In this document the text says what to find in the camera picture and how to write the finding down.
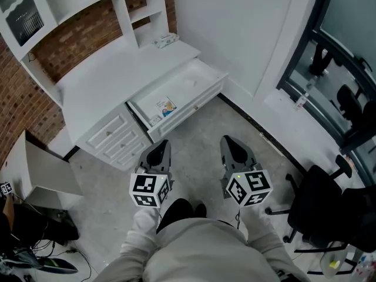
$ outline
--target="small box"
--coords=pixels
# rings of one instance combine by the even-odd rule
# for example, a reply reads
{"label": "small box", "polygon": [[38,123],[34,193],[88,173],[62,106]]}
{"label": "small box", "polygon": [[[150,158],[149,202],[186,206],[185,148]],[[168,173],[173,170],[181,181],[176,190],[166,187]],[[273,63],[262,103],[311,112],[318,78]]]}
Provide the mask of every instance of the small box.
{"label": "small box", "polygon": [[234,173],[226,187],[229,195],[241,207],[262,203],[273,191],[266,170]]}
{"label": "small box", "polygon": [[5,184],[1,185],[1,192],[4,195],[12,193],[13,192],[12,185],[10,183],[5,183]]}
{"label": "small box", "polygon": [[139,207],[160,208],[171,191],[166,174],[137,174],[130,177],[129,194]]}
{"label": "small box", "polygon": [[168,32],[167,34],[160,36],[154,41],[154,45],[157,46],[157,48],[162,49],[166,47],[167,45],[172,44],[173,42],[176,42],[179,40],[179,36],[175,33]]}

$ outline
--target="bottle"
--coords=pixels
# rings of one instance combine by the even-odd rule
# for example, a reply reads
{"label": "bottle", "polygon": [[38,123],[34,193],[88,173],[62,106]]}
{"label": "bottle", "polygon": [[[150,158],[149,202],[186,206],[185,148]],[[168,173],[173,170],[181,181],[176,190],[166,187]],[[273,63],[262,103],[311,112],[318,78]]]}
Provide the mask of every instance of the bottle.
{"label": "bottle", "polygon": [[303,106],[306,103],[309,95],[310,94],[308,92],[306,92],[305,94],[303,94],[299,97],[299,99],[296,101],[296,103],[294,105],[295,110],[299,110],[299,109],[303,108]]}
{"label": "bottle", "polygon": [[366,256],[361,258],[357,268],[352,273],[350,282],[368,282],[370,278],[375,274],[376,262],[373,256],[370,260],[365,261]]}
{"label": "bottle", "polygon": [[304,104],[306,103],[308,97],[309,97],[309,91],[315,87],[316,81],[317,81],[317,76],[313,76],[310,81],[308,82],[307,86],[305,86],[305,93],[302,94],[299,99],[296,101],[294,108],[295,110],[299,110],[303,108]]}

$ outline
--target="glass door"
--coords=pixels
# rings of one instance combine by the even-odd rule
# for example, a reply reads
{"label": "glass door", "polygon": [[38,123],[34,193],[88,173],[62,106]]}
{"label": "glass door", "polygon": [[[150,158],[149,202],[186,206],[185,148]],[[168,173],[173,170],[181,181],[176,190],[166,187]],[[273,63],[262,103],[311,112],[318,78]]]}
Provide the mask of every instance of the glass door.
{"label": "glass door", "polygon": [[278,84],[376,184],[376,0],[316,0]]}
{"label": "glass door", "polygon": [[375,82],[376,0],[330,0],[320,30],[365,67]]}

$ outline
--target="chair wheel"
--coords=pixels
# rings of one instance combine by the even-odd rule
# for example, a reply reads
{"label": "chair wheel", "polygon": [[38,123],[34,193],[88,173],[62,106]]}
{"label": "chair wheel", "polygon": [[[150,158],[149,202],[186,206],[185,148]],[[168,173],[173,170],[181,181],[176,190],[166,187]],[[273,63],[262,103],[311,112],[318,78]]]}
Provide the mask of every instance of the chair wheel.
{"label": "chair wheel", "polygon": [[273,212],[273,211],[271,211],[270,207],[268,207],[268,208],[265,209],[266,215],[271,215],[271,212]]}

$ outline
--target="black shoe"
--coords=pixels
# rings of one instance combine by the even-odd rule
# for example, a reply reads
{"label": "black shoe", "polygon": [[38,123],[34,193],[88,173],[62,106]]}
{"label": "black shoe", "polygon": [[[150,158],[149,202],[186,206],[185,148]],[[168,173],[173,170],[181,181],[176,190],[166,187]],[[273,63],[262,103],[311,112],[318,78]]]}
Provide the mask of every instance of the black shoe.
{"label": "black shoe", "polygon": [[206,207],[204,204],[199,204],[193,212],[193,217],[206,218]]}

